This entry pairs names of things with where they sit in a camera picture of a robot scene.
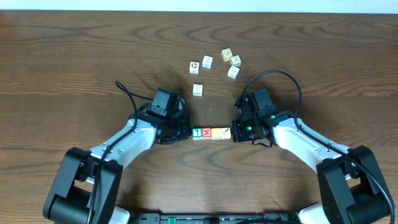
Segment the green 7 wooden block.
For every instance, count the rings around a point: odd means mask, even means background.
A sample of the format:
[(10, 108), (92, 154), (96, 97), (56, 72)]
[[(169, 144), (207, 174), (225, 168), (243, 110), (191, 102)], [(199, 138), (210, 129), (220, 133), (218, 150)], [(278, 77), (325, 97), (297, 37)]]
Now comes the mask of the green 7 wooden block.
[(193, 128), (192, 129), (193, 140), (202, 140), (202, 128)]

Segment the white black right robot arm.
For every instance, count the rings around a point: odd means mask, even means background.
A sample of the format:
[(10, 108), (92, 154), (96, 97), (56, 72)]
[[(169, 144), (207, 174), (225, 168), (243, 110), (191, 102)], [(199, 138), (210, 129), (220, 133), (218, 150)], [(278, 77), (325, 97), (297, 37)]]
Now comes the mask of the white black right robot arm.
[(234, 142), (285, 149), (317, 173), (321, 200), (295, 212), (297, 223), (372, 223), (394, 218), (394, 202), (377, 160), (366, 146), (350, 148), (309, 128), (295, 113), (279, 111), (265, 89), (243, 93), (234, 103)]

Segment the red M wooden block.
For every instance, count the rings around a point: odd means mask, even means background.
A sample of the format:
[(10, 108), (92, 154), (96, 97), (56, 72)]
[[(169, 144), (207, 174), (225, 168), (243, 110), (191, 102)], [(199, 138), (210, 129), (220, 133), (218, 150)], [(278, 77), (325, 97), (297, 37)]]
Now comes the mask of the red M wooden block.
[(211, 128), (202, 128), (201, 132), (202, 132), (202, 139), (204, 139), (204, 140), (212, 139)]

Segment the yellow top wooden block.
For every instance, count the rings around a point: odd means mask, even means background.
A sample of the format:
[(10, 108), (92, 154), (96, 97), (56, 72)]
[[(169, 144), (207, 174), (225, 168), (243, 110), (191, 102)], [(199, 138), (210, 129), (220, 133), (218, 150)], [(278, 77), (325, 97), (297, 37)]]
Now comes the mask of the yellow top wooden block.
[(212, 128), (211, 129), (211, 139), (212, 140), (221, 139), (221, 128)]

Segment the hammer wooden block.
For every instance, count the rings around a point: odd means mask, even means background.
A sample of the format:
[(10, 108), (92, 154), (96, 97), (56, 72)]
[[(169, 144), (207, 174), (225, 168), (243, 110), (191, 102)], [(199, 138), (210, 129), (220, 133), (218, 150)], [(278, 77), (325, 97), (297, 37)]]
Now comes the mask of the hammer wooden block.
[(230, 128), (221, 128), (221, 139), (230, 139), (231, 138), (231, 129)]

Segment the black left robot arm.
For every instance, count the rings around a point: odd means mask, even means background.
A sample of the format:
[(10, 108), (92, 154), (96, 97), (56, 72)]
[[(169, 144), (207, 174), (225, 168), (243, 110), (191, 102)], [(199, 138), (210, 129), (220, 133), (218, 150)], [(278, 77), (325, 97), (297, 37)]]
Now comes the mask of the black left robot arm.
[(184, 99), (159, 88), (107, 141), (89, 150), (67, 151), (43, 216), (54, 223), (128, 223), (131, 213), (116, 205), (123, 170), (155, 144), (173, 144), (191, 134)]

